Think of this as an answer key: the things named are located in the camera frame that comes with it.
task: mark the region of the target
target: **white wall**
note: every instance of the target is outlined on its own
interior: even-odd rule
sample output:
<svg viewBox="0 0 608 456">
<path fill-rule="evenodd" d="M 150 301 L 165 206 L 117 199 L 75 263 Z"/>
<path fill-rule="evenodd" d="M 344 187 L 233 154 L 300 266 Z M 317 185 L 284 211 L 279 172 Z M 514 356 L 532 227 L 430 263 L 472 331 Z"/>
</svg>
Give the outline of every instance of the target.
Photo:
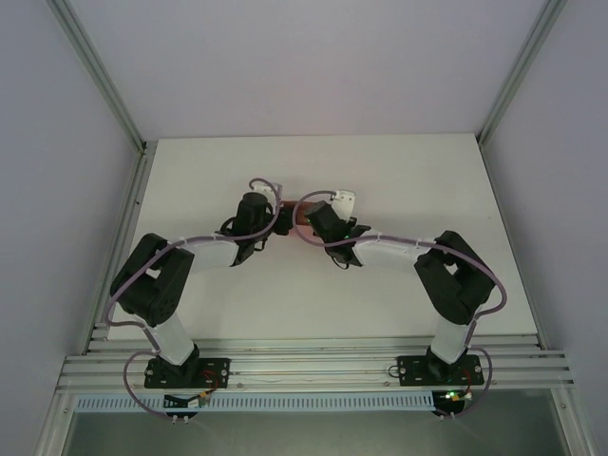
<svg viewBox="0 0 608 456">
<path fill-rule="evenodd" d="M 134 154 L 42 0 L 0 4 L 2 453 L 33 451 Z"/>
<path fill-rule="evenodd" d="M 73 0 L 147 140 L 478 131 L 544 0 Z"/>
<path fill-rule="evenodd" d="M 606 452 L 607 23 L 608 3 L 568 3 L 486 151 L 541 322 Z"/>
</svg>

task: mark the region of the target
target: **glass panel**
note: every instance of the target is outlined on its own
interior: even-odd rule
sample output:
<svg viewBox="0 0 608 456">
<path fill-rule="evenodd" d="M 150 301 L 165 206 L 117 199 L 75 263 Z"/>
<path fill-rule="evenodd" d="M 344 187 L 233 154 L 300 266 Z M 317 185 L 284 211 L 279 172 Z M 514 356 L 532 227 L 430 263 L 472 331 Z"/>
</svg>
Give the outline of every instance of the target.
<svg viewBox="0 0 608 456">
<path fill-rule="evenodd" d="M 457 420 L 430 412 L 77 413 L 64 456 L 563 455 L 548 391 L 491 391 Z"/>
</svg>

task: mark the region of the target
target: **black bracket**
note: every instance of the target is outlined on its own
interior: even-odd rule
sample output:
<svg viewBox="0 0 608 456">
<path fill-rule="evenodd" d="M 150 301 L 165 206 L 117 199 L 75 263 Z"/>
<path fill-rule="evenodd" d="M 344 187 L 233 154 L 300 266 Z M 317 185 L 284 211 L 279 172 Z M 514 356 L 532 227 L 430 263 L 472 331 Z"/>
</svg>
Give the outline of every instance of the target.
<svg viewBox="0 0 608 456">
<path fill-rule="evenodd" d="M 431 372 L 426 356 L 399 356 L 397 357 L 399 385 L 402 387 L 466 387 L 469 383 L 470 385 L 484 384 L 484 373 L 479 356 L 466 354 L 462 356 L 459 363 L 453 372 L 440 381 Z"/>
<path fill-rule="evenodd" d="M 225 390 L 230 378 L 229 358 L 196 358 L 188 366 L 193 374 L 176 374 L 171 365 L 156 357 L 148 362 L 143 387 L 149 390 Z"/>
</svg>

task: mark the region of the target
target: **white table surface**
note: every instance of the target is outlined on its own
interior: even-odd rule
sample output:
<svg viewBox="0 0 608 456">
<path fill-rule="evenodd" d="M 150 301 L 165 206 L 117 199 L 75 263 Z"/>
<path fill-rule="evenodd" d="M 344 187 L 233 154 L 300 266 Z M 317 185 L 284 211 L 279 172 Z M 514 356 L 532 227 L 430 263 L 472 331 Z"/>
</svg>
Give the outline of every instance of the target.
<svg viewBox="0 0 608 456">
<path fill-rule="evenodd" d="M 145 233 L 209 234 L 236 213 L 247 182 L 264 177 L 297 200 L 318 189 L 356 192 L 354 215 L 396 236 L 460 233 L 503 281 L 506 308 L 476 334 L 536 327 L 472 134 L 175 139 L 159 141 L 133 246 Z M 499 301 L 494 291 L 484 306 Z M 417 275 L 341 271 L 320 248 L 272 236 L 244 264 L 190 275 L 178 314 L 196 338 L 432 335 L 437 314 Z M 128 319 L 118 308 L 115 319 Z M 110 339 L 141 339 L 113 328 Z"/>
</svg>

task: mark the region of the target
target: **mounting plate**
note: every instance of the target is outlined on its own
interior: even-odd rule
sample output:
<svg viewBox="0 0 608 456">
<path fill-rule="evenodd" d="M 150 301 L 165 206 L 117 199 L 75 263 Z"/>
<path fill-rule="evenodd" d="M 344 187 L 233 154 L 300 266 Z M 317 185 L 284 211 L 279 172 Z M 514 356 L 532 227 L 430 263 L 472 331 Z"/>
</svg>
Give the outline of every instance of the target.
<svg viewBox="0 0 608 456">
<path fill-rule="evenodd" d="M 465 387 L 468 385 L 466 372 L 470 375 L 471 385 L 483 385 L 484 373 L 479 356 L 467 354 L 463 357 L 461 365 L 444 382 L 438 382 L 428 370 L 427 357 L 399 356 L 397 357 L 397 372 L 399 372 L 399 385 L 402 387 Z"/>
<path fill-rule="evenodd" d="M 175 384 L 171 380 L 170 375 L 166 375 L 162 370 L 158 369 L 158 363 L 153 358 L 148 362 L 148 367 L 145 370 L 145 380 L 143 387 L 148 390 L 170 390 L 174 388 L 189 388 L 210 390 L 217 388 L 225 390 L 228 388 L 228 378 L 230 377 L 230 359 L 229 358 L 199 358 L 197 360 L 196 375 L 187 385 Z M 203 375 L 203 371 L 210 371 L 214 375 L 209 374 L 207 378 Z"/>
</svg>

